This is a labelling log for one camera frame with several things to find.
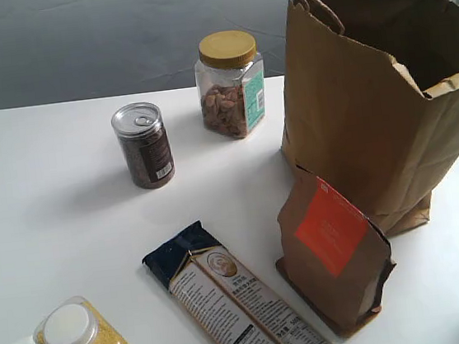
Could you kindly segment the dark grain can pull-tab lid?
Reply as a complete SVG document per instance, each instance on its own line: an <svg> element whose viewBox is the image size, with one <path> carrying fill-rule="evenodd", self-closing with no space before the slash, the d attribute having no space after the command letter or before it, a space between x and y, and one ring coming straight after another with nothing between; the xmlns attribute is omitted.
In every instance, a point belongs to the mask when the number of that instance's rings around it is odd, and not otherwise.
<svg viewBox="0 0 459 344"><path fill-rule="evenodd" d="M136 186L157 189L173 178L175 163L156 105L146 101L125 105L113 114L111 126Z"/></svg>

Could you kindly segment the large brown paper bag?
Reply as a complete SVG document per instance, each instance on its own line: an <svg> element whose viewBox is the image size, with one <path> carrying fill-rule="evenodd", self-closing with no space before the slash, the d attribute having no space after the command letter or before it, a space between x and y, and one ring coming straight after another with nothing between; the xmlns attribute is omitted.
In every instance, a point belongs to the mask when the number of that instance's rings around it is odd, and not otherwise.
<svg viewBox="0 0 459 344"><path fill-rule="evenodd" d="M289 0L282 149L388 235L429 221L459 156L459 6Z"/></svg>

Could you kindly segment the almond jar with yellow lid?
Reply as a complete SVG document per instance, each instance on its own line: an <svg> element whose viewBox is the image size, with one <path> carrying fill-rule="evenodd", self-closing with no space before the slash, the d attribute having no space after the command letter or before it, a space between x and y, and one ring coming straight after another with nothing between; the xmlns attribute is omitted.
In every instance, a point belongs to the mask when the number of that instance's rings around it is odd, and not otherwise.
<svg viewBox="0 0 459 344"><path fill-rule="evenodd" d="M204 126L242 139L265 115L264 61L253 35L222 31L199 42L196 87Z"/></svg>

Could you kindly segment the small brown pouch orange label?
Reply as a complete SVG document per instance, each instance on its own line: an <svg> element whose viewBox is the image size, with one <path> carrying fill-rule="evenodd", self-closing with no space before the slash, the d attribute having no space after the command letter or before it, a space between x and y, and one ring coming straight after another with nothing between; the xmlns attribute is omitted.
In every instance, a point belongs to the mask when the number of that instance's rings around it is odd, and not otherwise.
<svg viewBox="0 0 459 344"><path fill-rule="evenodd" d="M355 205L316 174L294 169L279 211L282 277L332 332L349 337L382 311L396 264L391 243Z"/></svg>

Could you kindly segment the dark blue pasta package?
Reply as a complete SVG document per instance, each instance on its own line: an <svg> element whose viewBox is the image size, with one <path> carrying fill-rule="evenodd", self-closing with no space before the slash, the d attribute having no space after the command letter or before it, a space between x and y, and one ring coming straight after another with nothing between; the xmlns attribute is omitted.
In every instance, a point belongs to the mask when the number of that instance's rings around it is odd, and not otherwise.
<svg viewBox="0 0 459 344"><path fill-rule="evenodd" d="M332 344L199 221L142 263L216 344Z"/></svg>

